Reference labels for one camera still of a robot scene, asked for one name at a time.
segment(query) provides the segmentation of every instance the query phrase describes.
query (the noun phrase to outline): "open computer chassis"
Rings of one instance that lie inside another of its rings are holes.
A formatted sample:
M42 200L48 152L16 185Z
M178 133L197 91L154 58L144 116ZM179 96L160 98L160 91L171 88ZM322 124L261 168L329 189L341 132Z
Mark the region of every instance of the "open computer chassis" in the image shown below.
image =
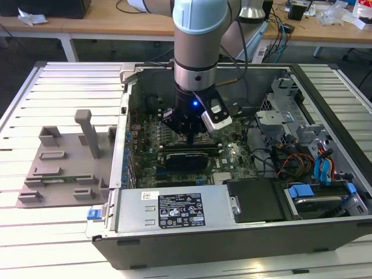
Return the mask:
M217 82L236 75L220 64ZM372 233L372 164L300 66L250 65L247 86L219 89L233 124L194 146L162 123L172 76L121 70L105 229L92 239L114 268L331 251Z

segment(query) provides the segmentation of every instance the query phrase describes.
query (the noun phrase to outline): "gray plastic mount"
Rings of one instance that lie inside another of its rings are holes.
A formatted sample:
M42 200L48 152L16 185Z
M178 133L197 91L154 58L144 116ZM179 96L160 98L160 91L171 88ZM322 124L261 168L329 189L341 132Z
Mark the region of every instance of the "gray plastic mount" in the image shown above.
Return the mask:
M82 134L61 134L43 127L31 169L18 196L18 208L97 205L107 202L113 131L96 133L90 110L77 110Z

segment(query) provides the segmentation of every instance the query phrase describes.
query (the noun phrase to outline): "warning label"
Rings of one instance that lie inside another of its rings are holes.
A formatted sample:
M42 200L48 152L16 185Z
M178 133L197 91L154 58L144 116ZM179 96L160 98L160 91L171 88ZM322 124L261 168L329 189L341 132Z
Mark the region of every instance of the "warning label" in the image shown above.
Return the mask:
M200 193L159 196L158 205L160 228L205 226Z

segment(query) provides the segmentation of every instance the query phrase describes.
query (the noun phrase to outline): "connector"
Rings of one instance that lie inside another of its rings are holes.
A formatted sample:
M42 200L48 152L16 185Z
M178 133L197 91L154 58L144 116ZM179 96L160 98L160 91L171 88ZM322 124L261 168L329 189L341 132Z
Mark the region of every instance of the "connector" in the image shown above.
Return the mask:
M287 142L289 142L290 144L296 144L297 143L297 139L293 135L291 135L291 134L287 134L285 136L285 140Z
M332 153L333 153L333 149L330 148L330 149L324 151L324 153L321 155L321 157L322 157L323 159L325 159L326 157L332 155Z

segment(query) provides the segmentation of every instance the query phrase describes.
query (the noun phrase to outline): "motherboard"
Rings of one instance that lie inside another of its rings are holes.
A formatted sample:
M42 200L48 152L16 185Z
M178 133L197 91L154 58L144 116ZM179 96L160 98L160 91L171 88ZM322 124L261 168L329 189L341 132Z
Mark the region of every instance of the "motherboard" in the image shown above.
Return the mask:
M243 141L242 119L216 133L196 135L192 145L164 125L160 115L136 111L129 122L135 183L128 188L215 185L257 176Z

